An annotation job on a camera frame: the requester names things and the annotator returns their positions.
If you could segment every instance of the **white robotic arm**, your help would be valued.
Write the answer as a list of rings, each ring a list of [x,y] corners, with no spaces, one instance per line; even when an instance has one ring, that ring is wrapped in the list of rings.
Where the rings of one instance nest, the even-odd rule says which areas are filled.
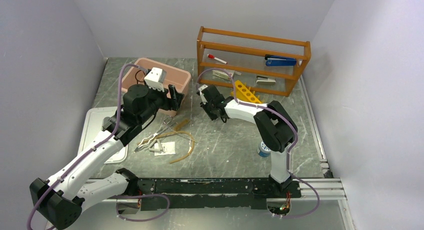
[[[179,109],[184,95],[177,93],[173,85],[168,89],[163,87],[165,75],[163,70],[153,68],[144,78],[145,85],[137,84],[128,89],[123,96],[123,105],[114,116],[104,119],[103,131],[87,148],[46,181],[38,178],[31,183],[33,204],[40,203],[37,210],[56,229],[69,227],[83,211],[104,199],[115,195],[137,195],[138,177],[127,169],[119,169],[92,184],[86,182],[107,159],[146,128],[148,124],[145,127],[143,124],[159,109]],[[111,133],[114,137],[99,145]]]
[[[227,119],[242,119],[256,124],[262,140],[271,149],[270,177],[280,184],[281,189],[290,184],[292,178],[287,168],[287,149],[294,140],[293,131],[283,121],[274,124],[272,120],[281,119],[264,110],[270,108],[283,115],[297,131],[296,125],[279,102],[273,101],[269,104],[252,106],[251,103],[241,100],[236,102],[232,97],[224,99],[213,85],[201,86],[198,94],[202,99],[201,107],[212,120],[220,117],[224,123],[227,122]]]

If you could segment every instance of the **red marker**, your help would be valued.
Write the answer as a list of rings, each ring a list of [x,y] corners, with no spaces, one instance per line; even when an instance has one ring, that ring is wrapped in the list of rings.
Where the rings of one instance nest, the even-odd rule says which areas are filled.
[[[214,59],[214,60],[217,60],[217,61],[219,61],[219,62],[221,62],[221,63],[227,64],[227,62],[226,62],[226,61],[223,61],[222,59],[218,59],[218,58],[216,58],[215,56],[213,56],[213,55],[211,55],[211,54],[207,54],[207,56],[208,56],[209,58],[211,58],[211,59]]]

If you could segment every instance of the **blue can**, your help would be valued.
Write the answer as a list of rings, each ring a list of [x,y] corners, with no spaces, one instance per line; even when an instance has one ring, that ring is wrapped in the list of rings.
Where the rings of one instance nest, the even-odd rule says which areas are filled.
[[[257,147],[257,153],[261,157],[268,157],[271,154],[271,149],[269,149],[265,143],[262,141],[259,143],[259,146]]]

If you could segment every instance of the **white tray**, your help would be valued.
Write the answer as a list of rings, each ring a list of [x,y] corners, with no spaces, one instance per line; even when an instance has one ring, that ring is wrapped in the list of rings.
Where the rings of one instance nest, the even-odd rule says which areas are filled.
[[[82,129],[81,141],[79,142],[78,153],[80,153],[93,139],[97,133],[102,130],[103,119],[111,117],[115,114],[116,107],[93,108],[87,112],[85,116],[84,127]],[[106,160],[105,164],[120,163],[127,158],[128,146],[122,148],[111,158]]]

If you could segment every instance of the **yellow holed block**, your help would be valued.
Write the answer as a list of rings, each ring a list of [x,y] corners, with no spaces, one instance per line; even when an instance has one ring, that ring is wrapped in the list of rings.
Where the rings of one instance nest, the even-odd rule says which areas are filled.
[[[235,96],[237,99],[245,102],[262,104],[262,102],[259,100],[259,96],[256,97],[255,92],[251,92],[250,87],[246,87],[246,85],[242,84],[240,80],[235,82],[235,88]]]

